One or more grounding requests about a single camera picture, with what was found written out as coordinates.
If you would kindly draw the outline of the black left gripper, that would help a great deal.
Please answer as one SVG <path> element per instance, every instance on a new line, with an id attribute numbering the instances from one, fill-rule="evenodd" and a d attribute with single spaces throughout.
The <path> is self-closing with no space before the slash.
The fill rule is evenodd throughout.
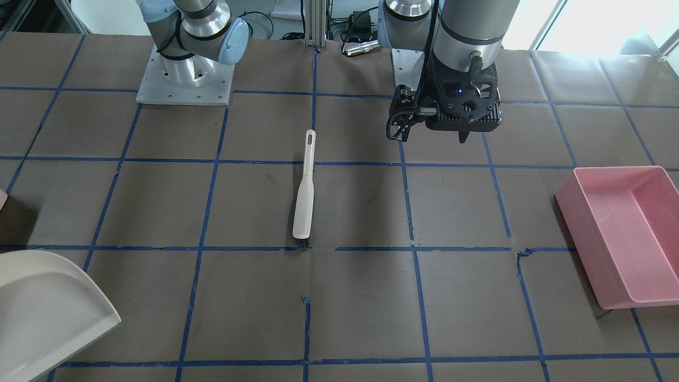
<path id="1" fill-rule="evenodd" d="M 398 84 L 389 108 L 389 140 L 407 141 L 412 126 L 457 132 L 461 144 L 472 132 L 492 132 L 503 121 L 495 64 L 483 68 L 480 53 L 471 53 L 466 72 L 431 56 L 414 67 L 417 85 Z"/>

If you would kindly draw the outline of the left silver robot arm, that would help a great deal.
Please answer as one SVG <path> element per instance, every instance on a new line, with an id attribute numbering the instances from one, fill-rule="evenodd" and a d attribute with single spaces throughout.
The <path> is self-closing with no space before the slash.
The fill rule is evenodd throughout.
<path id="1" fill-rule="evenodd" d="M 381 1 L 378 42 L 391 52 L 395 91 L 389 140 L 415 124 L 432 131 L 495 130 L 503 120 L 495 59 L 517 1 Z"/>

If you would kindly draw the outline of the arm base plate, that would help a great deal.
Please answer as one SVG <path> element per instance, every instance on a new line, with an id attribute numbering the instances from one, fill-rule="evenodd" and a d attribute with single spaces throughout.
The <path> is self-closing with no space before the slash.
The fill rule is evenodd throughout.
<path id="1" fill-rule="evenodd" d="M 392 49 L 394 85 L 405 85 L 417 90 L 424 62 L 424 52 Z"/>
<path id="2" fill-rule="evenodd" d="M 233 65 L 201 56 L 169 60 L 153 46 L 136 102 L 156 106 L 228 106 Z"/>

